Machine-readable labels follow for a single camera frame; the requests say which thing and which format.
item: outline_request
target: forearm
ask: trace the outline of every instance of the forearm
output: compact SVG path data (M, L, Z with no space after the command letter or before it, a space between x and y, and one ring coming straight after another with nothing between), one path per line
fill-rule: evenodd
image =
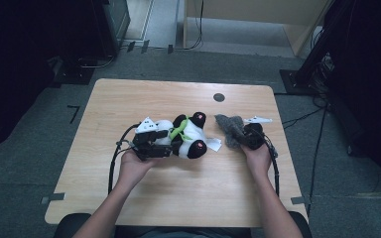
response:
M116 185L73 237L109 237L130 191Z
M302 237L299 227L277 196L268 176L254 177L266 237Z

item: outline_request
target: person's left hand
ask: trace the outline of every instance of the person's left hand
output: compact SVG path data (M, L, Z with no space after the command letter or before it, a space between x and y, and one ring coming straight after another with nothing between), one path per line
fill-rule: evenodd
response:
M147 171L156 165L162 158L151 158L148 161L141 161L137 155L128 150L122 155L119 179L116 186L121 186L132 190L135 185L145 176Z

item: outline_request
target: person's left arm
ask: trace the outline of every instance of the person's left arm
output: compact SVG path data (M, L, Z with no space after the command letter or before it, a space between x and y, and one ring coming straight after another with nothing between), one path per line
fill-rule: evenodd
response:
M109 237L129 193L159 160L142 162L134 152L126 151L117 184L73 237Z

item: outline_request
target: person's right arm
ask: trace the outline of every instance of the person's right arm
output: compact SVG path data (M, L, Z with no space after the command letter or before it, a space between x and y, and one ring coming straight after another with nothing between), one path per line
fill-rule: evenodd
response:
M303 237L268 179L268 170L271 166L268 147L264 144L257 150L251 150L242 146L242 150L246 154L247 165L258 189L265 236L268 238Z

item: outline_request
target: human hand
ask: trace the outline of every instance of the human hand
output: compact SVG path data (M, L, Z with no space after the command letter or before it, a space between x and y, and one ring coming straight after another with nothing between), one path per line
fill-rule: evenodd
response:
M141 161L132 150L126 151L122 155L119 179L117 180L116 186L132 190L145 176L147 171L161 159L162 158L152 158L148 161Z
M249 147L240 146L246 155L247 165L254 178L267 177L268 170L271 167L271 155L266 144L256 150L251 150Z

